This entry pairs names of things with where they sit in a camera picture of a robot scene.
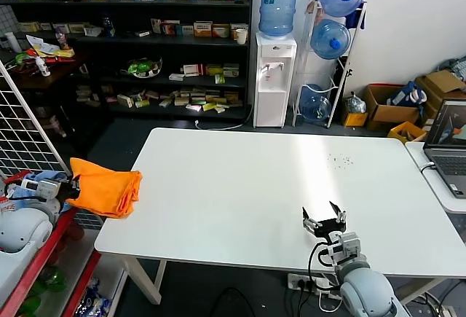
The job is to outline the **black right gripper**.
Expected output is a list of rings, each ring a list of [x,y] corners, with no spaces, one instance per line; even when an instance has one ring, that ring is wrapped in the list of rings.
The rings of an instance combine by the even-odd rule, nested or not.
[[[326,219],[320,222],[312,219],[307,213],[305,207],[302,208],[303,227],[307,232],[314,235],[316,238],[330,240],[332,232],[343,233],[346,231],[346,211],[342,211],[335,203],[330,202],[330,204],[336,214],[336,218]]]

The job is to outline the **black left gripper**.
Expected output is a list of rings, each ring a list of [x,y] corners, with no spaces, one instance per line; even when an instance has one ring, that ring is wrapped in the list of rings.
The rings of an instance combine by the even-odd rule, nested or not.
[[[63,205],[68,199],[77,199],[80,195],[80,186],[79,186],[80,176],[73,177],[72,180],[61,182],[58,187],[58,193],[55,196],[55,199]]]

